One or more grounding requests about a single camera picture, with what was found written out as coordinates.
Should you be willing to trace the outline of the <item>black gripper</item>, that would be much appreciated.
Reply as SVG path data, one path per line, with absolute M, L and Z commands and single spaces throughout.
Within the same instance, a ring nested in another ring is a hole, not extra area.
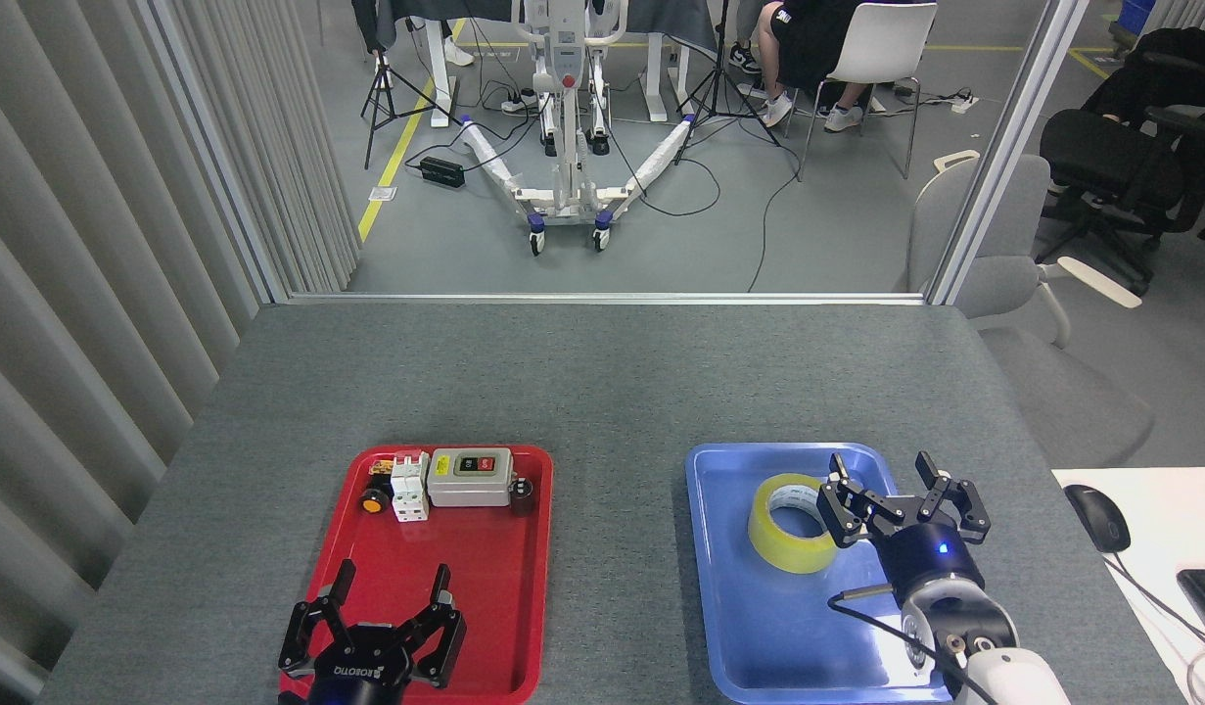
M 448 589 L 449 566 L 437 566 L 427 607 L 405 621 L 401 631 L 343 624 L 354 575 L 354 562 L 343 558 L 333 584 L 311 601 L 295 603 L 277 657 L 280 670 L 290 678 L 315 671 L 307 704 L 400 704 L 410 680 L 446 688 L 465 638 L 464 616 Z M 308 647 L 321 621 L 333 645 L 312 659 Z
M 966 544 L 983 544 L 992 525 L 977 487 L 939 469 L 924 450 L 916 456 L 915 468 L 927 494 L 916 510 L 921 523 L 903 527 L 906 515 L 898 499 L 858 484 L 844 456 L 833 452 L 829 476 L 817 497 L 825 531 L 840 548 L 874 535 L 887 536 L 878 539 L 878 562 L 897 598 L 909 598 L 919 586 L 951 576 L 982 588 L 983 576 L 966 550 Z M 931 523 L 937 516 L 951 525 Z

